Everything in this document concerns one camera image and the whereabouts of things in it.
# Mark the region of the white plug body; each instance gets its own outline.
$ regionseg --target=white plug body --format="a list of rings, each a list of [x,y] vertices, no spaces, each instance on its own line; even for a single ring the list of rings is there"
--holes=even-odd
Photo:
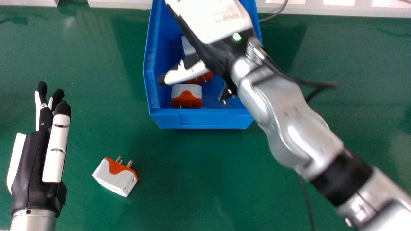
[[[121,196],[128,196],[138,181],[136,172],[105,157],[93,173],[94,179],[104,188]]]

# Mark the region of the green table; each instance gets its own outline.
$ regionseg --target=green table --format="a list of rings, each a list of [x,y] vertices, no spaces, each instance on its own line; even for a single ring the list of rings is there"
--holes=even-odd
[[[148,114],[142,62],[148,11],[0,7],[0,229],[17,132],[34,130],[38,81],[62,87],[73,110],[57,230],[309,230],[296,174],[263,132],[160,130]],[[262,25],[285,71],[337,80],[312,101],[345,144],[411,193],[410,19],[280,15]],[[103,157],[134,161],[121,197],[91,176]],[[350,230],[307,185],[317,230]]]

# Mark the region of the green led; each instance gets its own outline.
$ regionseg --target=green led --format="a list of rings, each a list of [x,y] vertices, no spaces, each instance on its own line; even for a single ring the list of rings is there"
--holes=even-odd
[[[236,40],[237,42],[241,41],[241,35],[239,35],[238,33],[234,33],[233,34],[233,39]]]

